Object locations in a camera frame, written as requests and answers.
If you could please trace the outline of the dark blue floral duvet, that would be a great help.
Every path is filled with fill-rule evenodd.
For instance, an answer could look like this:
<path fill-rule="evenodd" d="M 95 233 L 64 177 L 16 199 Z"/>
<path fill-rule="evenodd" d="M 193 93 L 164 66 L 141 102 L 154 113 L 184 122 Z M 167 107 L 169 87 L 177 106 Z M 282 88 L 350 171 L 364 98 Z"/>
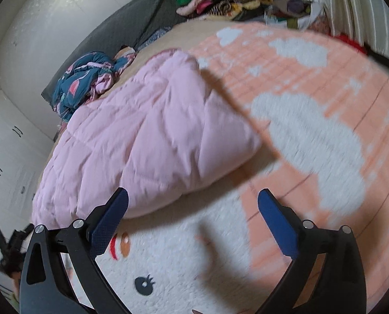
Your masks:
<path fill-rule="evenodd" d="M 51 106 L 63 122 L 83 104 L 98 99 L 131 65 L 137 52 L 124 47 L 114 58 L 101 51 L 87 53 L 72 63 L 59 78 L 52 94 Z"/>

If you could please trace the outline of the white wardrobe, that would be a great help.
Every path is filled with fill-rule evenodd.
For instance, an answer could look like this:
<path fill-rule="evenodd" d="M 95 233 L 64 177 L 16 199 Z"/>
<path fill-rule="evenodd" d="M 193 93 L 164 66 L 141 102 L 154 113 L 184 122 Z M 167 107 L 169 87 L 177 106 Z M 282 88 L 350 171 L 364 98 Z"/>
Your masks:
<path fill-rule="evenodd" d="M 52 146 L 0 88 L 0 230 L 6 240 L 30 223 L 38 179 Z"/>

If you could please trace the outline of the pink quilted jacket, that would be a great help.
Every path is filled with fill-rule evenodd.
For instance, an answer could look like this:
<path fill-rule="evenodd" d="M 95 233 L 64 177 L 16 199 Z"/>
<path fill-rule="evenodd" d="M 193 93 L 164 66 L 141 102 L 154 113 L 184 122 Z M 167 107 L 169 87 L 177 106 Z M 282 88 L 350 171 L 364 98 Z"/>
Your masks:
<path fill-rule="evenodd" d="M 118 188 L 129 195 L 126 217 L 144 216 L 210 186 L 261 146 L 250 122 L 208 86 L 196 58 L 165 50 L 75 111 L 43 170 L 31 220 L 65 228 Z"/>

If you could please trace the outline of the tan bed cover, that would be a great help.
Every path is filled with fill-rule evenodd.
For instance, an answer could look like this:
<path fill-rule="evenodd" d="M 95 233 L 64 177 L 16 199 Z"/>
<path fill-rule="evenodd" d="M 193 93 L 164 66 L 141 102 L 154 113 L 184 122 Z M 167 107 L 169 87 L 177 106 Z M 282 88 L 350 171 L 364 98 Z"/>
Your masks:
<path fill-rule="evenodd" d="M 235 105 L 239 62 L 230 57 L 234 44 L 221 46 L 219 31 L 243 35 L 229 22 L 175 26 L 144 48 L 112 89 L 82 106 L 58 143 L 103 140 L 124 149 L 253 155 L 262 142 Z"/>

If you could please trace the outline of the orange white fleece blanket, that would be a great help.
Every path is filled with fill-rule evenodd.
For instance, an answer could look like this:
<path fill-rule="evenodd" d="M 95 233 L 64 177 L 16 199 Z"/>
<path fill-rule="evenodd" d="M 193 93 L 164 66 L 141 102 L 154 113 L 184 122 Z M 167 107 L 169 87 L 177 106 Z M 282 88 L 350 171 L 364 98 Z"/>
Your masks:
<path fill-rule="evenodd" d="M 389 313 L 389 72 L 312 32 L 234 24 L 235 105 L 261 150 L 208 189 L 125 220 L 97 263 L 134 313 L 248 313 L 289 266 L 261 189 L 321 228 L 352 228 L 369 313 Z"/>

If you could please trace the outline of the grey headboard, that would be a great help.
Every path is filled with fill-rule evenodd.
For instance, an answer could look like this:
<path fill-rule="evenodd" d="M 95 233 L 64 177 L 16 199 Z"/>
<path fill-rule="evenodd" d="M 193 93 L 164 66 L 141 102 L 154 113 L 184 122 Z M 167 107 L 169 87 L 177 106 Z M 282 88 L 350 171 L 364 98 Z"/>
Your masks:
<path fill-rule="evenodd" d="M 49 104 L 59 78 L 66 69 L 86 53 L 101 51 L 113 57 L 123 45 L 134 49 L 158 29 L 183 23 L 176 13 L 175 0 L 132 0 L 95 28 L 58 67 L 58 71 L 41 93 Z"/>

